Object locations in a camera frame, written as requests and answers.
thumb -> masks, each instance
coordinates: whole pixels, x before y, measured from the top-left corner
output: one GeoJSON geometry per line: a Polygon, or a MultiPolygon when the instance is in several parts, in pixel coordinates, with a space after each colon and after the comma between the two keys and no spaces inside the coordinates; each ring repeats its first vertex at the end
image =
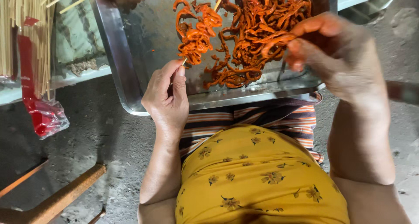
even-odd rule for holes
{"type": "Polygon", "coordinates": [[[339,60],[326,55],[318,46],[301,38],[292,40],[287,47],[289,54],[286,61],[291,69],[302,69],[302,65],[306,63],[321,77],[326,77],[336,71],[340,64],[339,60]]]}
{"type": "Polygon", "coordinates": [[[177,100],[183,100],[186,96],[186,77],[185,77],[185,66],[180,66],[175,72],[173,78],[173,96],[177,100]]]}

striped cloth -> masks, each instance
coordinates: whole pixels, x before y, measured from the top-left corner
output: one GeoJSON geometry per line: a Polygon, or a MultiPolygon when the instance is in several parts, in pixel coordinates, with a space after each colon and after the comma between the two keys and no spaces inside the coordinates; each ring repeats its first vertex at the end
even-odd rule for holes
{"type": "Polygon", "coordinates": [[[321,102],[322,96],[315,92],[309,98],[308,101],[280,98],[191,111],[179,143],[182,160],[219,130],[236,123],[246,123],[294,138],[318,163],[322,163],[323,155],[313,151],[313,129],[316,126],[314,105],[321,102]]]}

person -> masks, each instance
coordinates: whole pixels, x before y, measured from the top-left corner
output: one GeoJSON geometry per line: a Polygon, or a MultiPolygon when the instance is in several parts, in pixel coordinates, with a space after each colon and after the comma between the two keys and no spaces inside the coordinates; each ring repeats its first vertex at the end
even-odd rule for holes
{"type": "Polygon", "coordinates": [[[394,186],[390,110],[373,38],[331,13],[291,33],[299,38],[287,45],[290,68],[311,66],[340,98],[328,139],[330,173],[317,164],[319,154],[303,147],[312,147],[304,138],[313,120],[296,111],[313,113],[318,101],[285,98],[230,114],[189,113],[184,66],[170,61],[154,72],[142,99],[156,140],[139,223],[410,223],[394,186]],[[191,144],[182,148],[185,140],[191,144]]]}

yellow floral shirt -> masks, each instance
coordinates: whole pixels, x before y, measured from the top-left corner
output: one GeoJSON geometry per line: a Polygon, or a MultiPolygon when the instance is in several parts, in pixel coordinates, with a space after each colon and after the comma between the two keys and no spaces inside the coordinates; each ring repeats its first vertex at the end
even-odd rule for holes
{"type": "Polygon", "coordinates": [[[222,130],[186,158],[176,223],[349,223],[347,203],[296,140],[253,125],[222,130]]]}

clear plastic bag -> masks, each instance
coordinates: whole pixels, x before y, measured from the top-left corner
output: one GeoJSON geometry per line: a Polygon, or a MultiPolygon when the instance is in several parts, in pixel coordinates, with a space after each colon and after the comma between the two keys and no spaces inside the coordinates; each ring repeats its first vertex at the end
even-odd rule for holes
{"type": "MultiPolygon", "coordinates": [[[[37,19],[27,17],[25,26],[19,30],[17,40],[21,66],[22,99],[32,116],[35,133],[43,140],[68,128],[70,122],[64,114],[64,108],[55,100],[55,90],[49,89],[50,77],[48,73],[50,72],[47,71],[50,71],[51,55],[44,55],[49,57],[49,60],[45,60],[46,57],[41,57],[43,51],[40,48],[38,37],[42,32],[42,27],[37,26],[37,22],[37,19]],[[41,65],[46,65],[49,69],[40,68],[41,65]],[[47,76],[45,79],[41,78],[42,83],[39,82],[39,74],[47,76]]],[[[50,44],[47,45],[46,49],[50,51],[50,44]]]]}

